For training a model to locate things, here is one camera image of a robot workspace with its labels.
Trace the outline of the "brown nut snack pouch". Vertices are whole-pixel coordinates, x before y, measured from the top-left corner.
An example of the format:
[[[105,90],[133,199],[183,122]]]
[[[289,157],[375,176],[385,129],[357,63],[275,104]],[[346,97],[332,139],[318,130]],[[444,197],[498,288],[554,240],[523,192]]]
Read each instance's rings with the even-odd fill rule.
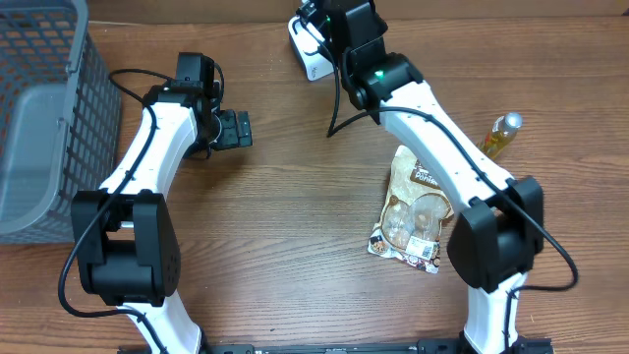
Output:
[[[453,215],[429,171],[405,146],[393,157],[386,198],[368,252],[428,273],[440,267],[442,226]]]

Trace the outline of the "yellow oil bottle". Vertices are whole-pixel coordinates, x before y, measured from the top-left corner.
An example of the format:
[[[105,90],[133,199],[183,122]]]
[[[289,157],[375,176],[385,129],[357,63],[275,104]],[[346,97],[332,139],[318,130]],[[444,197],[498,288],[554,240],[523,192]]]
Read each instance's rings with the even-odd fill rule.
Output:
[[[524,119],[518,112],[508,112],[500,116],[491,130],[477,144],[478,149],[491,160],[496,160],[501,152],[515,140],[523,122]]]

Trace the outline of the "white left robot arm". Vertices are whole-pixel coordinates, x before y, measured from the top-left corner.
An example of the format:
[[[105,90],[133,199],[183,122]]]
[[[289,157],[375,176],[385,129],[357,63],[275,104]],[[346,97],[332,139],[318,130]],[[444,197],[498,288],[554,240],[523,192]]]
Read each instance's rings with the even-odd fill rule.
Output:
[[[118,167],[73,197],[75,246],[58,299],[77,318],[128,317],[145,353],[208,353],[177,290],[181,252],[166,200],[183,159],[247,148],[253,133],[248,112],[222,108],[224,75],[210,57],[182,52],[162,80],[139,97],[142,121]]]

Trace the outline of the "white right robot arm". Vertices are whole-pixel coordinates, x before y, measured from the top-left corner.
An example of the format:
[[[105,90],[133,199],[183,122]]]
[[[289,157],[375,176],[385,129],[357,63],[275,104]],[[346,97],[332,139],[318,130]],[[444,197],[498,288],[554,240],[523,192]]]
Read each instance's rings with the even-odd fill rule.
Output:
[[[304,1],[289,30],[295,50],[314,50],[339,91],[419,159],[451,202],[447,255],[468,286],[456,338],[421,338],[419,353],[550,353],[549,339],[516,330],[518,295],[543,250],[543,190],[516,180],[448,117],[420,70],[385,48],[388,26],[372,1]]]

